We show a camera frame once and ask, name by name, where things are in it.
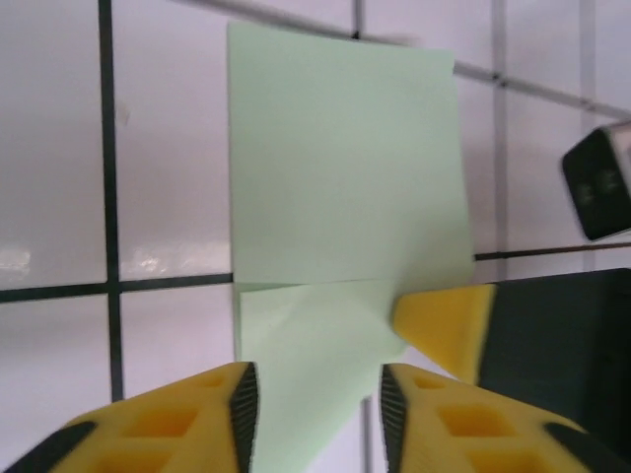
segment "black grout line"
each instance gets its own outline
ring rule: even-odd
[[[511,258],[523,258],[526,256],[541,256],[544,254],[576,253],[579,251],[598,251],[601,249],[631,248],[631,241],[627,243],[583,244],[579,246],[558,246],[554,248],[522,249],[517,251],[495,251],[491,253],[478,253],[476,261],[490,261]]]
[[[581,96],[584,106],[581,110],[581,131],[589,134],[596,128],[596,116],[591,104],[596,99],[596,4],[595,0],[581,0],[579,4],[580,30],[579,52],[581,70]],[[583,271],[596,270],[596,253],[583,253]]]
[[[578,108],[580,110],[586,109],[586,107],[588,106],[590,108],[590,112],[606,115],[614,119],[631,119],[631,110],[618,108],[616,106],[607,105],[605,103],[586,101],[586,99],[578,96],[573,96],[572,94],[555,91],[553,89],[539,86],[538,84],[533,84],[521,79],[505,77],[502,76],[499,72],[487,71],[483,68],[470,66],[461,62],[456,63],[454,74],[456,76],[462,77],[463,79],[470,79],[485,84],[495,85],[499,82],[498,85],[503,86],[506,90],[525,94],[529,97],[552,101],[561,105]]]
[[[122,334],[118,283],[118,210],[116,199],[116,123],[111,0],[99,0],[101,108],[105,194],[105,257],[107,261],[107,327],[111,401],[123,398]]]
[[[574,108],[585,107],[585,101],[580,97],[576,97],[571,94],[565,94],[559,91],[554,91],[552,89],[538,86],[536,84],[531,84],[520,79],[506,78],[506,87],[515,92],[521,92],[529,96],[546,99],[547,101],[554,101],[562,105],[568,105]]]
[[[374,473],[373,467],[373,412],[371,405],[374,398],[371,396],[362,401],[361,419],[362,419],[362,453],[364,456],[364,473]]]
[[[606,105],[604,103],[594,103],[594,112],[600,115],[607,115],[611,118],[616,118],[619,120],[631,119],[631,111],[612,105]]]
[[[233,283],[233,274],[204,274],[200,276],[177,276],[162,279],[141,279],[121,281],[119,293],[157,291],[165,289],[193,288],[198,286],[220,286]],[[81,298],[83,296],[104,296],[109,294],[108,283],[68,284],[41,288],[21,288],[0,290],[0,304],[27,303],[49,299]]]
[[[353,39],[361,39],[366,32],[364,0],[352,0],[353,5]]]
[[[456,65],[454,66],[454,75],[465,79],[471,79],[473,81],[483,82],[485,84],[493,84],[497,76],[497,74],[491,71],[460,61],[456,61]]]
[[[495,173],[495,220],[496,245],[500,251],[508,248],[508,130],[506,97],[506,1],[493,0],[491,4],[493,29],[493,69],[497,71],[493,89],[493,133]],[[508,263],[505,259],[498,262],[498,279],[508,277]]]
[[[0,291],[0,304],[48,299],[79,298],[82,296],[103,295],[107,291],[105,283],[49,286],[43,288],[6,289]]]
[[[174,278],[121,281],[120,290],[123,293],[134,293],[138,291],[157,291],[163,289],[193,288],[196,286],[214,286],[231,284],[232,282],[232,273],[204,274],[200,276],[178,276]]]

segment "paper sheet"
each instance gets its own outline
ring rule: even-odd
[[[464,282],[453,67],[444,51],[230,25],[235,281]]]
[[[241,294],[243,357],[257,362],[254,473],[298,473],[378,385],[405,344],[391,330],[393,282]]]
[[[254,473],[302,472],[374,392],[404,346],[389,327],[396,295],[470,277],[453,67],[443,51],[230,25],[236,347],[261,390]]]

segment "black object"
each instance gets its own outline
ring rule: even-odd
[[[619,137],[629,125],[598,128],[563,157],[562,169],[585,236],[590,240],[631,230],[631,166]]]
[[[498,283],[479,385],[562,415],[631,460],[631,270]]]
[[[239,462],[239,471],[241,473],[249,471],[257,419],[258,388],[256,366],[254,363],[250,363],[230,398],[230,420],[233,426],[237,461]]]
[[[403,457],[407,401],[388,365],[382,368],[381,399],[387,471],[397,473],[400,471]]]
[[[46,473],[52,470],[96,426],[95,422],[82,422],[58,430],[11,465],[5,473]]]
[[[547,424],[545,429],[592,473],[631,473],[631,465],[594,437],[561,424]]]

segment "textured pad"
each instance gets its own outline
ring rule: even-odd
[[[54,466],[10,471],[246,473],[257,406],[254,364],[232,363],[85,414],[25,456]]]
[[[394,330],[447,372],[475,383],[494,296],[491,284],[404,296]]]
[[[389,473],[598,472],[545,429],[572,421],[410,365],[385,366],[382,417]]]

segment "yellow foam pad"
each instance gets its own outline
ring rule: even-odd
[[[393,473],[589,471],[544,429],[572,421],[410,365],[386,365],[382,416]]]
[[[444,370],[475,384],[495,290],[485,284],[403,296],[394,330]]]
[[[253,364],[225,365],[74,419],[97,426],[52,471],[237,473],[233,425],[253,429],[256,409]]]

